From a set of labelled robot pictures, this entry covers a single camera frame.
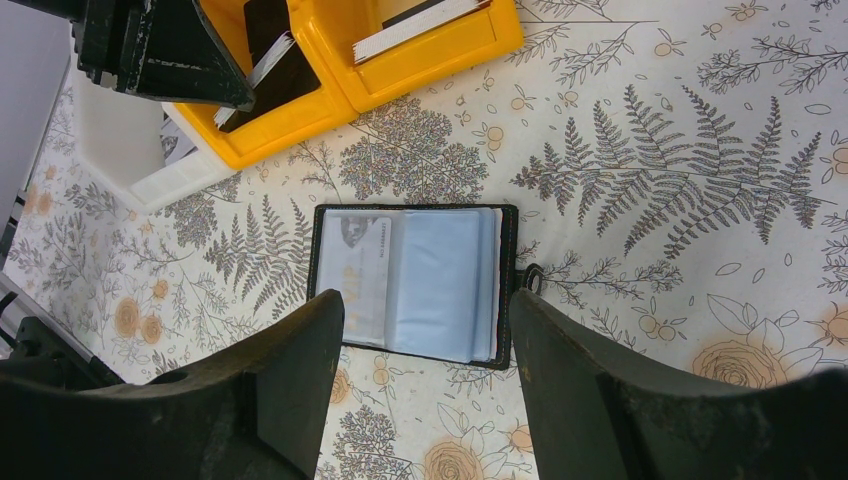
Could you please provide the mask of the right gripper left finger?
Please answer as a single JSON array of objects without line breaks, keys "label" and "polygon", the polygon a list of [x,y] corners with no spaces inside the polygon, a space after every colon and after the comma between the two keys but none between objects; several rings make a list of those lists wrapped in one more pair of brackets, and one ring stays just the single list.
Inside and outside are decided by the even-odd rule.
[{"label": "right gripper left finger", "polygon": [[65,391],[1,376],[5,479],[310,479],[341,349],[328,290],[144,385]]}]

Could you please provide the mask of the black leather card holder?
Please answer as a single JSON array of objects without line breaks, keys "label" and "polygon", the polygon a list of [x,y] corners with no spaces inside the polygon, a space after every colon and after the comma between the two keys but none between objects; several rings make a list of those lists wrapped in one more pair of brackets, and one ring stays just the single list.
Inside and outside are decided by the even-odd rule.
[{"label": "black leather card holder", "polygon": [[541,274],[517,268],[519,210],[511,204],[316,207],[307,294],[314,297],[330,212],[392,220],[385,346],[346,346],[493,370],[510,366],[512,293]]}]

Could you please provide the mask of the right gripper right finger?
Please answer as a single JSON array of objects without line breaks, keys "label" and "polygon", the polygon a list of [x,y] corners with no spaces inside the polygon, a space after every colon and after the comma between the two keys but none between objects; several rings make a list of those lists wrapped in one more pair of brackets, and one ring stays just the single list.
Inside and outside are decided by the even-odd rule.
[{"label": "right gripper right finger", "polygon": [[843,479],[847,375],[766,389],[654,361],[533,292],[510,327],[543,479]]}]

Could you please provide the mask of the orange bin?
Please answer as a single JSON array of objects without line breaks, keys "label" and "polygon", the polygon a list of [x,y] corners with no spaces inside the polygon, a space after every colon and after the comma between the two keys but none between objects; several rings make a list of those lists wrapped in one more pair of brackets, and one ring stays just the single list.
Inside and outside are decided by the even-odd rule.
[{"label": "orange bin", "polygon": [[384,32],[388,1],[290,1],[295,40],[320,87],[299,108],[347,123],[417,88],[518,49],[522,28],[512,1],[481,7],[376,56],[359,61],[354,46]]},{"label": "orange bin", "polygon": [[293,37],[317,75],[320,86],[256,120],[224,133],[215,125],[216,105],[168,103],[162,107],[198,149],[227,167],[240,170],[301,141],[354,120],[358,112],[330,69],[330,55],[320,48],[338,22],[332,16],[347,13],[350,3],[289,1]]}]

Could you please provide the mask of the white plastic bin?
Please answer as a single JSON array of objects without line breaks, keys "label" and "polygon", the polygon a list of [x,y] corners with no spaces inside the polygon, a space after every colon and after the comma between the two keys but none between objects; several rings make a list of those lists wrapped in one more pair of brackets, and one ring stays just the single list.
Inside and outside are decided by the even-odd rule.
[{"label": "white plastic bin", "polygon": [[[69,71],[78,159],[126,206],[153,213],[236,174],[172,103],[131,97]],[[164,118],[197,150],[168,164],[161,145]]]}]

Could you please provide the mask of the floral table mat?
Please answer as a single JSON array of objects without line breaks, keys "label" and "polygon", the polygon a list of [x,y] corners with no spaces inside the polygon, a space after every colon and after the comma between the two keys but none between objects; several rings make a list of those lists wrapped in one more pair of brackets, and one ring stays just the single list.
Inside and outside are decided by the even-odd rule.
[{"label": "floral table mat", "polygon": [[712,380],[847,369],[847,5],[519,1],[522,45],[157,212],[66,83],[4,274],[128,382],[300,306],[322,203],[510,203],[589,330]]}]

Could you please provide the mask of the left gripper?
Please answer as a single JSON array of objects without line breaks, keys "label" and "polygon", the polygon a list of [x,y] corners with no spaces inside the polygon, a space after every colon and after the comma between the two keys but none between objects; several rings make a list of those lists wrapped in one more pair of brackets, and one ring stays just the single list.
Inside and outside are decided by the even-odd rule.
[{"label": "left gripper", "polygon": [[198,1],[82,1],[71,21],[92,83],[159,101],[251,108],[253,88]]}]

